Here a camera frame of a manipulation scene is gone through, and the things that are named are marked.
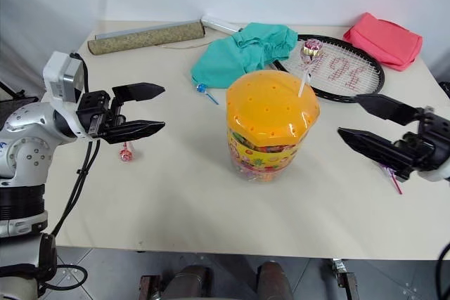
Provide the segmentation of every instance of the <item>table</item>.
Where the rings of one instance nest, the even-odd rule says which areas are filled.
[[[102,22],[95,33],[160,25]],[[346,27],[292,26],[303,34],[341,37]],[[116,249],[342,257],[436,259],[450,240],[450,186],[411,175],[399,195],[372,161],[338,136],[344,126],[391,140],[402,127],[367,114],[357,104],[320,100],[321,116],[283,175],[249,183],[236,175],[226,144],[225,90],[217,106],[195,92],[190,68],[199,46],[225,37],[93,56],[91,91],[147,81],[166,88],[150,101],[126,103],[131,119],[166,121],[150,138],[133,142],[136,159],[119,161],[122,145],[102,142],[81,198],[67,218],[59,245]],[[418,58],[404,72],[385,68],[382,93],[412,106],[449,107],[450,100]],[[46,187],[49,228],[61,215],[84,158],[84,141],[58,147]]]

